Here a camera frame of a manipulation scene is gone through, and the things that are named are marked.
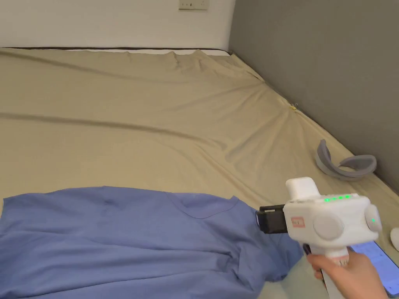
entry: white wall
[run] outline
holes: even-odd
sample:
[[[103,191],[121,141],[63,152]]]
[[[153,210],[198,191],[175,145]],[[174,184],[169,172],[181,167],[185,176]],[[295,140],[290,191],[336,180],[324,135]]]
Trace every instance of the white wall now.
[[[227,50],[234,3],[178,11],[178,0],[1,0],[0,46]]]

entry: wall socket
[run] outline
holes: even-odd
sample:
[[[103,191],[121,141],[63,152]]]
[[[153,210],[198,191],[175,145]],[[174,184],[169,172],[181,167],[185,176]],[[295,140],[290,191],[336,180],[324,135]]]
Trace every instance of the wall socket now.
[[[179,0],[179,10],[208,10],[209,0]]]

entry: smartphone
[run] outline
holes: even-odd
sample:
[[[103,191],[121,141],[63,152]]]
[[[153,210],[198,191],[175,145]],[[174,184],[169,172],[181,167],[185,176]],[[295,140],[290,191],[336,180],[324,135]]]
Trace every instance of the smartphone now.
[[[354,252],[365,254],[377,269],[385,290],[390,298],[399,295],[399,267],[374,241],[352,245]]]

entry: blue t-shirt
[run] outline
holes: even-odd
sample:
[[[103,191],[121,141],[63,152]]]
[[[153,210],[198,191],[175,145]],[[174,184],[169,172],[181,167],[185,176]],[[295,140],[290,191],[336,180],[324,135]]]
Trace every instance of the blue t-shirt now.
[[[237,197],[116,187],[4,200],[0,298],[252,299],[301,258]]]

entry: bed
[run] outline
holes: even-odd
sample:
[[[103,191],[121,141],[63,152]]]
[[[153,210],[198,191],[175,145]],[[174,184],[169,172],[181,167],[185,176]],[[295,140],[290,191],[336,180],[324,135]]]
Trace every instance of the bed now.
[[[324,194],[361,193],[378,206],[378,243],[399,198],[378,177],[323,174],[351,153],[223,51],[0,49],[0,197],[110,185],[235,195],[254,208],[288,200],[285,181],[309,176]],[[260,298],[327,298],[304,259]]]

